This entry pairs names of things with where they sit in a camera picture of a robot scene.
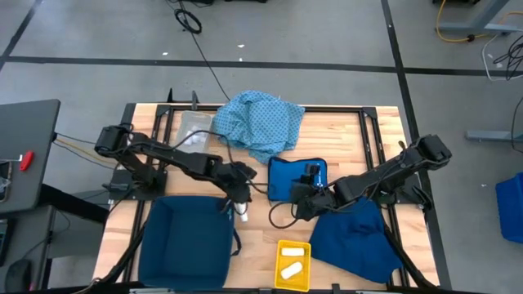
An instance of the yellow plastic container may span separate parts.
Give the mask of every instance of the yellow plastic container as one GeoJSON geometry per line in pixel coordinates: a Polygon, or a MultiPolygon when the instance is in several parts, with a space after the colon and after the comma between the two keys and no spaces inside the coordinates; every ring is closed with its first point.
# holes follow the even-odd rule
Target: yellow plastic container
{"type": "Polygon", "coordinates": [[[279,240],[278,256],[276,257],[275,287],[284,290],[308,292],[311,285],[311,245],[304,242],[279,240]],[[282,248],[303,248],[305,256],[282,256],[282,248]],[[294,262],[300,261],[303,269],[291,278],[283,279],[281,271],[294,262]]]}

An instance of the wooden tabletop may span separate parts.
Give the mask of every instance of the wooden tabletop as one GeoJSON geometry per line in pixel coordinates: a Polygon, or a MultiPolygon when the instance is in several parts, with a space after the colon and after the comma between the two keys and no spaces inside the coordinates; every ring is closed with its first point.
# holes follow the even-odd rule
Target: wooden tabletop
{"type": "MultiPolygon", "coordinates": [[[[135,131],[150,136],[154,122],[156,104],[136,105],[132,123],[135,131]]],[[[405,141],[401,126],[399,110],[396,107],[377,107],[378,122],[386,158],[396,156],[401,147],[398,141],[405,141]]],[[[370,143],[374,147],[374,138],[370,119],[370,143]]],[[[175,112],[172,126],[172,142],[181,123],[181,112],[175,112]]],[[[164,122],[158,138],[163,138],[164,122]]],[[[218,154],[227,162],[226,147],[212,138],[208,153],[218,154]]],[[[372,150],[374,162],[377,162],[376,149],[372,150]]],[[[250,158],[245,150],[234,149],[235,161],[242,161],[257,170],[257,183],[267,182],[267,168],[256,159],[250,158]]],[[[305,113],[300,128],[300,136],[295,150],[285,151],[280,155],[288,161],[303,158],[323,158],[329,165],[329,181],[341,176],[357,175],[367,170],[363,151],[362,135],[357,114],[345,113],[305,113]]],[[[280,239],[308,242],[314,229],[316,219],[299,220],[289,229],[275,229],[268,221],[270,204],[267,196],[251,189],[253,202],[249,204],[248,222],[242,223],[238,216],[235,227],[242,240],[243,249],[239,256],[230,260],[230,269],[224,287],[260,288],[274,287],[274,270],[277,242],[280,239]]],[[[168,167],[166,195],[212,195],[224,197],[224,193],[208,182],[195,181],[183,174],[176,167],[168,167]]],[[[282,206],[273,213],[276,224],[289,223],[293,218],[289,210],[282,206]]],[[[146,204],[144,219],[150,209],[146,204]]],[[[136,211],[136,201],[122,201],[111,213],[101,243],[93,278],[104,277],[118,261],[129,244],[132,222],[136,211]]],[[[425,277],[434,284],[439,284],[431,245],[423,212],[415,205],[396,205],[398,225],[400,227],[403,247],[422,271],[425,277]]],[[[139,251],[136,253],[132,280],[137,278],[139,251]]],[[[395,283],[399,275],[393,274],[395,283]]],[[[311,289],[331,289],[333,283],[339,283],[341,289],[384,289],[385,285],[370,282],[343,269],[312,259],[311,289]]]]}

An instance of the black floor stripe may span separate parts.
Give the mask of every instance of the black floor stripe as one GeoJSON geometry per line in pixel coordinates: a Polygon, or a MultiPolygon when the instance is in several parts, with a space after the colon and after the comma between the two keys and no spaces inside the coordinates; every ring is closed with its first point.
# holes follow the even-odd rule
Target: black floor stripe
{"type": "MultiPolygon", "coordinates": [[[[167,67],[204,67],[207,65],[200,60],[133,60],[111,58],[68,58],[68,57],[39,57],[39,56],[0,56],[5,62],[51,65],[137,65],[137,66],[167,66],[167,67]]],[[[300,62],[239,62],[239,61],[209,61],[213,68],[232,69],[316,69],[340,70],[367,73],[395,74],[396,67],[376,65],[342,65],[323,63],[300,62]]],[[[480,69],[429,69],[404,68],[405,74],[432,74],[452,76],[486,77],[485,71],[480,69]]],[[[491,70],[493,77],[504,77],[505,71],[491,70]]]]}
{"type": "MultiPolygon", "coordinates": [[[[141,65],[141,66],[172,66],[172,67],[207,67],[200,60],[133,60],[110,58],[63,58],[63,57],[30,57],[8,56],[6,62],[62,65],[141,65]]],[[[373,65],[340,65],[322,63],[291,63],[291,62],[240,62],[240,61],[209,61],[213,68],[237,69],[323,69],[345,70],[370,73],[395,73],[391,66],[373,65]]]]}
{"type": "MultiPolygon", "coordinates": [[[[412,100],[410,98],[409,85],[407,83],[406,72],[401,60],[400,45],[396,37],[396,31],[394,29],[394,23],[392,21],[391,8],[389,7],[388,0],[381,0],[383,15],[387,26],[387,32],[389,41],[391,43],[392,55],[396,65],[396,71],[398,74],[398,82],[400,84],[401,98],[403,99],[403,105],[407,116],[407,123],[409,125],[409,133],[412,140],[419,138],[418,124],[416,123],[416,117],[414,115],[414,108],[412,100]]],[[[419,172],[420,181],[425,191],[431,194],[431,185],[428,178],[427,172],[419,172]]],[[[429,227],[429,235],[432,246],[432,254],[434,255],[436,270],[440,280],[440,285],[445,289],[451,289],[449,268],[445,257],[445,251],[443,243],[441,241],[441,234],[439,230],[439,224],[436,217],[436,209],[432,208],[432,212],[425,215],[426,222],[429,227]]]]}
{"type": "Polygon", "coordinates": [[[38,7],[42,4],[42,0],[35,0],[33,5],[31,6],[31,9],[29,9],[29,12],[25,16],[24,20],[22,20],[22,23],[16,30],[15,35],[11,38],[11,41],[9,42],[9,45],[7,45],[6,50],[3,52],[2,56],[6,57],[9,56],[13,50],[15,50],[15,46],[20,41],[20,38],[22,37],[22,34],[24,33],[25,29],[29,25],[29,22],[33,18],[34,14],[36,13],[36,10],[38,7]]]}
{"type": "MultiPolygon", "coordinates": [[[[452,75],[452,76],[472,76],[486,77],[484,69],[426,69],[426,68],[405,68],[406,74],[435,74],[435,75],[452,75]]],[[[523,74],[523,71],[517,71],[515,75],[523,74]]],[[[490,70],[493,77],[505,77],[504,70],[490,70]]]]}

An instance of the plastic bag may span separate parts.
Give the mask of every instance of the plastic bag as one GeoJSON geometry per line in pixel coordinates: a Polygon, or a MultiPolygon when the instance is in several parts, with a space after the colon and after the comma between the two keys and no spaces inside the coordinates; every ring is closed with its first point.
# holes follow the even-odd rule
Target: plastic bag
{"type": "Polygon", "coordinates": [[[8,185],[11,184],[11,181],[8,179],[4,179],[0,176],[0,193],[3,193],[3,191],[7,188],[8,185]]]}

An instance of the polka dot cloth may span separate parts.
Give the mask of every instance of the polka dot cloth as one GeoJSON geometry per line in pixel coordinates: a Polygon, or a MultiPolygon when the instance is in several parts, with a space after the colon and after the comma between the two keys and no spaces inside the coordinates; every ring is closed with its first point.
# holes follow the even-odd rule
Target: polka dot cloth
{"type": "Polygon", "coordinates": [[[305,108],[260,91],[243,91],[218,109],[213,131],[231,146],[267,164],[269,158],[296,146],[305,108]]]}

